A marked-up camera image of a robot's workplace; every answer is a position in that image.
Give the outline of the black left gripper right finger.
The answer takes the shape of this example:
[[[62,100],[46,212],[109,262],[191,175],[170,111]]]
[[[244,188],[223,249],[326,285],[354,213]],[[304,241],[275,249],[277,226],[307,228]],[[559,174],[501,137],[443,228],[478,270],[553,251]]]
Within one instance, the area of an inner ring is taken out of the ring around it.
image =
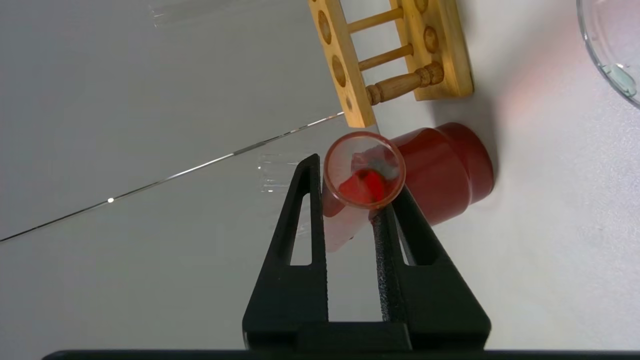
[[[407,187],[371,226],[382,319],[414,349],[484,349],[490,318]]]

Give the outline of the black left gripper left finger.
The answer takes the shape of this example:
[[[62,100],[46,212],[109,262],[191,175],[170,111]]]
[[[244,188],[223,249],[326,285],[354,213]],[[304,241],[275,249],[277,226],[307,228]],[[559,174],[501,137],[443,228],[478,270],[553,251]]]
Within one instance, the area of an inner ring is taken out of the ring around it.
[[[314,153],[295,168],[247,304],[243,338],[248,349],[294,349],[300,328],[329,320],[321,184],[320,157]],[[304,196],[310,198],[311,262],[292,265]]]

